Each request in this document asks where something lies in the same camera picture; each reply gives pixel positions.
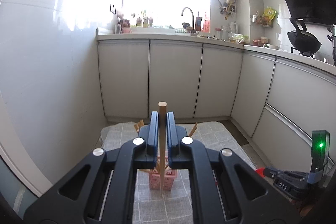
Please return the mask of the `red plastic spoon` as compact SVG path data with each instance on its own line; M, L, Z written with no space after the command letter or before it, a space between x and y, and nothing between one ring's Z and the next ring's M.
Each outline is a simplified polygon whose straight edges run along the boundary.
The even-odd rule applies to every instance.
M258 169L256 169L256 173L257 173L259 176L261 176L262 178L264 178L264 177L265 177L265 175L264 175L264 170L265 170L265 168L258 168Z

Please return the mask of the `white kitchen cabinets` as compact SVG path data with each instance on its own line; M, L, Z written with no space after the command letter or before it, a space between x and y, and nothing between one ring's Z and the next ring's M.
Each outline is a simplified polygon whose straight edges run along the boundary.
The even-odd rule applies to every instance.
M178 35L100 35L97 42L109 121L147 119L165 101L178 122L231 120L267 164L303 171L312 132L327 130L335 163L334 66Z

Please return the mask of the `grey checked tablecloth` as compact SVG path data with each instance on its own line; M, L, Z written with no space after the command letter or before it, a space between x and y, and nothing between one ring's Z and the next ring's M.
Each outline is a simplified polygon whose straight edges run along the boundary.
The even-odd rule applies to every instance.
M137 137L134 122L118 123L104 127L100 132L99 145L109 151L119 148ZM187 134L194 124L183 124ZM250 145L231 121L203 122L198 124L192 138L207 148L220 151L229 148L250 167L256 163L250 159ZM189 172L186 169L165 168L165 186L159 188L160 176L154 171L138 171L135 183L133 223L193 223Z

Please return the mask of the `wooden chopstick long right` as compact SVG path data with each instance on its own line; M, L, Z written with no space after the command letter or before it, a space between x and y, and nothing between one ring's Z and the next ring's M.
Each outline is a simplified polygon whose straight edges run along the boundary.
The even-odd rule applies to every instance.
M194 124L193 128L191 129L191 131L188 134L188 137L192 137L193 134L195 133L195 131L197 130L198 124Z

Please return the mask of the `black wok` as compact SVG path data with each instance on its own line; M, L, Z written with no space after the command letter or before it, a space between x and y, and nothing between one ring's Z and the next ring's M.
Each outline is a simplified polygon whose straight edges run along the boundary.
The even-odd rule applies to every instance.
M313 57L322 46L321 42L311 33L307 32L307 27L303 19L289 18L295 30L288 32L287 36L294 49L300 55Z

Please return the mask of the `red bottle by sink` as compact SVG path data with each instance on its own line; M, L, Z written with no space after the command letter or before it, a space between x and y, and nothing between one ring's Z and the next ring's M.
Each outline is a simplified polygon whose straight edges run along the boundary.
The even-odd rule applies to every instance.
M210 32L210 20L205 12L205 16L203 18L203 32L209 33Z

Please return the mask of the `yellow snack bag on wall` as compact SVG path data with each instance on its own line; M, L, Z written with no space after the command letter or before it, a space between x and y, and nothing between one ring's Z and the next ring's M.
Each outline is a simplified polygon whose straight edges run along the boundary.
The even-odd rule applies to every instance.
M264 24L264 26L270 26L276 15L277 11L275 9L267 7L262 15L262 23Z

